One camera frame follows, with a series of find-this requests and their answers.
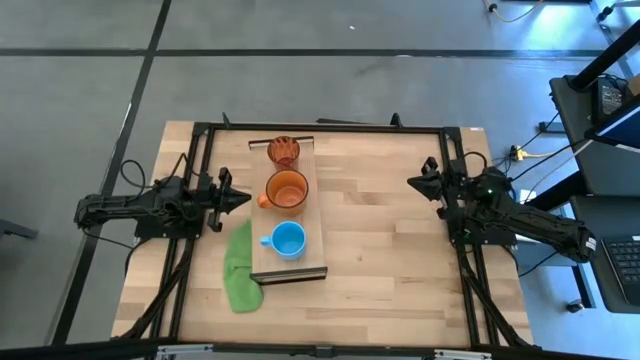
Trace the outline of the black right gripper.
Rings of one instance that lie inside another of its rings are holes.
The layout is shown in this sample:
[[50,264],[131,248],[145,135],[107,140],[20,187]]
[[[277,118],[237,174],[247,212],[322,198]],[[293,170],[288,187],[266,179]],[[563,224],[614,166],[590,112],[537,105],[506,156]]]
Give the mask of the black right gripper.
[[438,200],[441,207],[437,210],[439,218],[450,218],[451,205],[457,207],[458,196],[465,177],[465,163],[461,159],[449,160],[443,171],[438,171],[434,157],[428,157],[423,166],[423,175],[409,178],[407,183],[417,186],[416,190],[428,200]]

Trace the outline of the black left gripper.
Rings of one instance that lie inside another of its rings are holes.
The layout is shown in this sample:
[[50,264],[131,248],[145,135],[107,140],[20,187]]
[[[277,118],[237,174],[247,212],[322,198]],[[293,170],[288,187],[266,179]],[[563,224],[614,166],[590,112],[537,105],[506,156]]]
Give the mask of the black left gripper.
[[211,180],[207,189],[207,208],[212,210],[208,215],[207,225],[212,231],[222,230],[220,217],[223,212],[232,212],[251,198],[249,193],[231,187],[231,173],[227,168],[220,169],[218,180],[218,184]]

